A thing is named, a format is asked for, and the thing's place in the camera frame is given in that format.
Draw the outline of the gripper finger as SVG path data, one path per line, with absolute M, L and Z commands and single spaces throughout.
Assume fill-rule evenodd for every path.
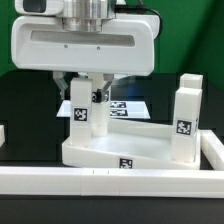
M 53 72 L 53 79 L 56 85 L 58 86 L 58 88 L 60 89 L 60 96 L 62 100 L 65 99 L 65 92 L 66 92 L 66 89 L 68 88 L 68 84 L 65 81 L 65 75 L 66 73 L 62 71 Z
M 103 75 L 104 84 L 101 88 L 98 88 L 96 91 L 97 103 L 107 102 L 109 100 L 109 87 L 111 86 L 113 80 L 114 80 L 113 74 Z

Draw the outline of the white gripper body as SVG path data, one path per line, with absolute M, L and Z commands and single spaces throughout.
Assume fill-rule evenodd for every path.
M 21 16 L 11 55 L 20 69 L 147 76 L 154 70 L 159 18 L 119 14 L 100 32 L 67 31 L 57 17 Z

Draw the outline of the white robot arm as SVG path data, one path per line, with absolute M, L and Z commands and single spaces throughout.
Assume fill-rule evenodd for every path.
M 16 67 L 54 72 L 147 76 L 154 70 L 160 14 L 124 0 L 15 0 Z

